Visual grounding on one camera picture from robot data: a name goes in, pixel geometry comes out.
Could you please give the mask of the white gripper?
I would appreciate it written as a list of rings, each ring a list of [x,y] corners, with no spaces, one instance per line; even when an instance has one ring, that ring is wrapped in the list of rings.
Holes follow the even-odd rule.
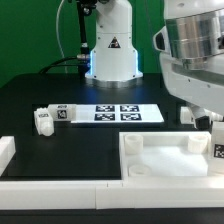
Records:
[[[198,130],[209,129],[210,117],[205,109],[224,115],[224,54],[209,58],[204,70],[187,70],[171,57],[166,27],[153,36],[153,44],[160,52],[160,66],[168,92],[190,103],[190,113]]]

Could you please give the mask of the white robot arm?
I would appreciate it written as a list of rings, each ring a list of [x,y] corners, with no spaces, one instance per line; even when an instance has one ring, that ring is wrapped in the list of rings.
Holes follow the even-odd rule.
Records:
[[[86,81],[103,87],[138,82],[138,52],[132,45],[128,0],[97,0],[96,45]],[[164,0],[164,27],[153,36],[168,92],[224,116],[224,0]]]

